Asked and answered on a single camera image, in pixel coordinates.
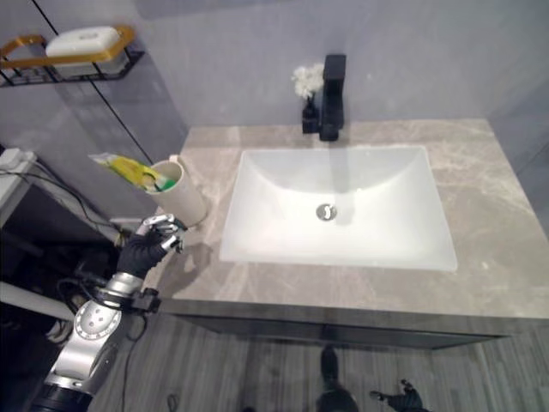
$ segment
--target rectangular sink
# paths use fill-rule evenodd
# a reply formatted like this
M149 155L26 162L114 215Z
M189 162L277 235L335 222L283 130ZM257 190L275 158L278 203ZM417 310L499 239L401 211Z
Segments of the rectangular sink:
M244 151L220 259L457 269L420 146Z

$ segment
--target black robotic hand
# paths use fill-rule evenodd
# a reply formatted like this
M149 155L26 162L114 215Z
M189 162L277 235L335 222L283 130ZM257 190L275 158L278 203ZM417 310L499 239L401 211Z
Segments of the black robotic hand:
M185 227L173 215L146 219L120 253L117 271L144 279L170 249L181 249L179 230L185 230Z

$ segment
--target white cup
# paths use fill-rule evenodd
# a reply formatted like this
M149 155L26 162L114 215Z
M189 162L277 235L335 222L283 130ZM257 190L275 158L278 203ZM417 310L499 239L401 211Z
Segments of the white cup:
M166 191L148 192L166 213L173 213L186 227L194 226L206 217L206 203L192 184L181 156L172 154L169 160L159 161L152 168L176 182Z

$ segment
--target chrome drain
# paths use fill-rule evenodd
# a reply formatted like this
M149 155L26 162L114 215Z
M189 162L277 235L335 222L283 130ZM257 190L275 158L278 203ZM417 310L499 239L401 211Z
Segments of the chrome drain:
M331 221L337 215L337 209L331 203L323 203L317 207L317 218L321 221Z

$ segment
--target small white flower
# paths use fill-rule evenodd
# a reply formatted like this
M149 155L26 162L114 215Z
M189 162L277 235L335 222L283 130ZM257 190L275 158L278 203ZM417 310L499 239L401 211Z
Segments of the small white flower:
M303 99L311 97L324 84L324 65L317 63L309 68L299 66L293 71L292 80L295 82L295 94Z

